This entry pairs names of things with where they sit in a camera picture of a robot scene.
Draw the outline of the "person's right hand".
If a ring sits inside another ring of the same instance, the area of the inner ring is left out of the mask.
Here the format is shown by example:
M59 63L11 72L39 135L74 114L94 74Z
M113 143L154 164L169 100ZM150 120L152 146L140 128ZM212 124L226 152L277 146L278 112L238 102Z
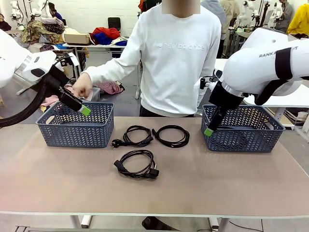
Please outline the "person's right hand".
M92 91L92 81L87 73L82 73L72 86L74 96L76 97L89 97Z

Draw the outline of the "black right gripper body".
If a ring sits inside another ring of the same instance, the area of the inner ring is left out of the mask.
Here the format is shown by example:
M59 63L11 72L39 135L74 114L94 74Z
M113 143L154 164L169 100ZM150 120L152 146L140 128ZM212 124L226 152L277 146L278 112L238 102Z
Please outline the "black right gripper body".
M220 114L225 114L228 110L237 109L242 100L242 97L227 92L222 87L221 82L217 82L209 98L209 102L217 106Z

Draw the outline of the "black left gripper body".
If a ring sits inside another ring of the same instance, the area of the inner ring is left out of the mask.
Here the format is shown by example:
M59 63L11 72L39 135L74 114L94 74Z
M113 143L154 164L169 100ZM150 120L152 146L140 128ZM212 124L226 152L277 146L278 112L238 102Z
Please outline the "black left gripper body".
M65 88L69 78L56 66L52 66L45 83L47 84L46 97L56 95L61 103L77 112L82 108L82 101Z

